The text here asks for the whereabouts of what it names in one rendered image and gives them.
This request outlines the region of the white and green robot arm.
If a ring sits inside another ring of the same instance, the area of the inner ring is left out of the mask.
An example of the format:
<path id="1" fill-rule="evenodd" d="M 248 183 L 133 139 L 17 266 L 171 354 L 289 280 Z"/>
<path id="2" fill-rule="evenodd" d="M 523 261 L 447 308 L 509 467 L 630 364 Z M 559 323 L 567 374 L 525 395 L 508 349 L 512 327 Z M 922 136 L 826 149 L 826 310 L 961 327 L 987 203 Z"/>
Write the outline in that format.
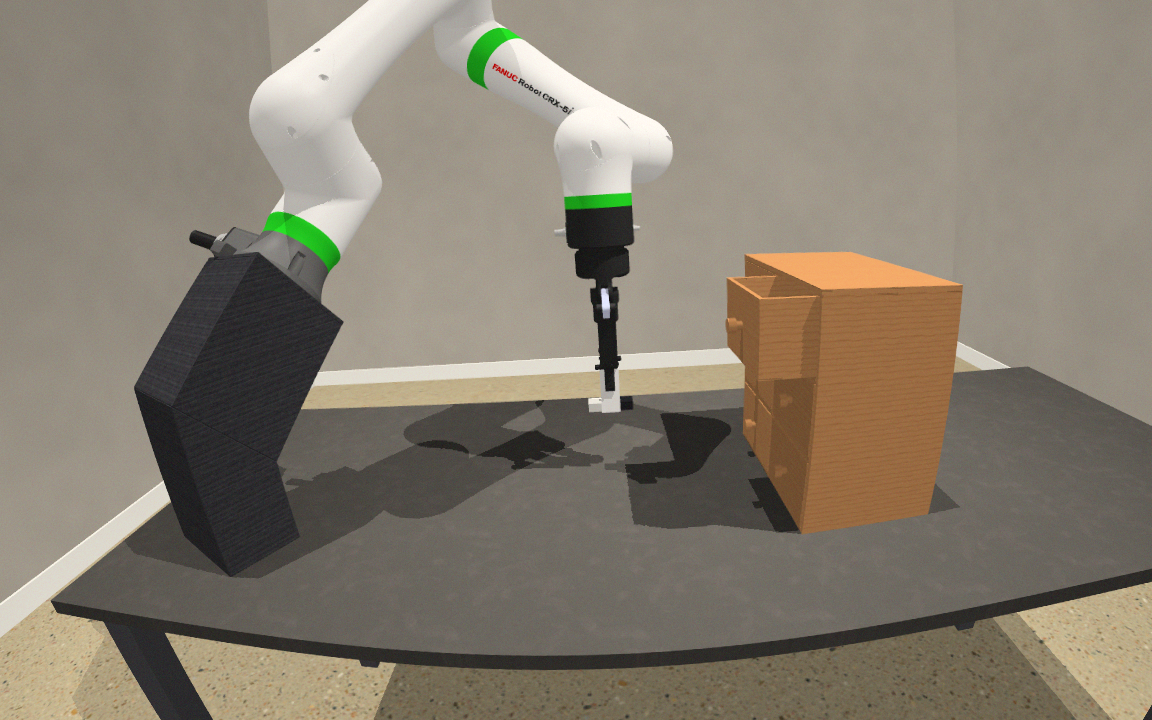
<path id="1" fill-rule="evenodd" d="M 634 225 L 631 183 L 655 181 L 669 167 L 666 128 L 600 94 L 500 26 L 492 0 L 369 0 L 262 81 L 250 128 L 285 185 L 282 199 L 262 234 L 233 227 L 218 237 L 191 232 L 189 242 L 214 258 L 262 252 L 321 304 L 326 275 L 381 192 L 380 173 L 358 141 L 353 114 L 431 26 L 445 67 L 559 127 L 554 152 L 566 228 L 556 237 L 579 252 L 632 245 L 641 225 Z"/>

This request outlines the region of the orange wooden chest of drawers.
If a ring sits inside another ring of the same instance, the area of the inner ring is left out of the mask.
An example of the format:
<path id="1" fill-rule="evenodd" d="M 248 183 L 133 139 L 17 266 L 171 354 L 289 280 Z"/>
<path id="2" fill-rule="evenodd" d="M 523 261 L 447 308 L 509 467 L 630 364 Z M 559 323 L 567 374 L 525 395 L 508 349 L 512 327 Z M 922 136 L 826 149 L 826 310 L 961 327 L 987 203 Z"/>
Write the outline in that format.
<path id="1" fill-rule="evenodd" d="M 820 293 L 801 535 L 929 514 L 963 285 L 856 252 L 745 253 Z"/>

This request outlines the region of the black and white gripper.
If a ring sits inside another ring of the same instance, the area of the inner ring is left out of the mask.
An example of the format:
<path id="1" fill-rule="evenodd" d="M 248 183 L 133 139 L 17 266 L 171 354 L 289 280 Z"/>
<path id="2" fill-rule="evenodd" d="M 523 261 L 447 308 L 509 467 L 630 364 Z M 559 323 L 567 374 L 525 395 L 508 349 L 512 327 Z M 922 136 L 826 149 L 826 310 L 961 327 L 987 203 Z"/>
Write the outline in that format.
<path id="1" fill-rule="evenodd" d="M 599 365 L 594 370 L 600 372 L 600 387 L 602 387 L 602 414 L 620 414 L 620 363 L 621 355 L 617 356 L 617 302 L 620 291 L 617 287 L 612 288 L 612 278 L 627 275 L 630 272 L 628 266 L 628 250 L 622 249 L 611 252 L 575 252 L 576 275 L 582 279 L 594 279 L 596 287 L 590 288 L 591 304 L 593 304 L 594 323 L 598 324 Z M 616 311 L 614 311 L 616 310 Z"/>

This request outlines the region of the wooden drawer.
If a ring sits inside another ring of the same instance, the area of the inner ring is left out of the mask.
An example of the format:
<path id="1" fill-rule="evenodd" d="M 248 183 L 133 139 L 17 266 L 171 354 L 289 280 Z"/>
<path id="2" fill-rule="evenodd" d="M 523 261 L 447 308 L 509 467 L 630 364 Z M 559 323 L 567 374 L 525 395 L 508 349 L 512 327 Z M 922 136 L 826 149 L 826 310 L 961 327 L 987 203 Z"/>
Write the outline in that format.
<path id="1" fill-rule="evenodd" d="M 727 346 L 756 381 L 817 377 L 817 295 L 785 275 L 727 278 Z"/>
<path id="2" fill-rule="evenodd" d="M 799 526 L 803 523 L 808 468 L 809 461 L 803 452 L 781 427 L 780 420 L 774 420 L 771 430 L 768 475 Z"/>
<path id="3" fill-rule="evenodd" d="M 771 272 L 771 270 L 765 268 L 765 266 L 756 265 L 753 262 L 746 263 L 746 276 L 753 275 L 776 275 L 776 272 Z"/>
<path id="4" fill-rule="evenodd" d="M 774 381 L 773 414 L 808 457 L 812 448 L 814 389 L 817 382 L 812 377 Z"/>
<path id="5" fill-rule="evenodd" d="M 755 387 L 756 392 L 758 392 L 758 395 L 763 397 L 765 404 L 770 406 L 772 409 L 774 381 L 756 381 L 753 373 L 748 372 L 746 366 L 745 366 L 745 377 L 748 381 L 751 384 L 751 386 Z"/>
<path id="6" fill-rule="evenodd" d="M 753 446 L 755 454 L 760 458 L 765 471 L 768 471 L 770 464 L 771 420 L 771 410 L 763 404 L 761 397 L 756 395 L 753 387 L 748 384 L 745 386 L 742 433 L 746 435 L 749 444 Z"/>

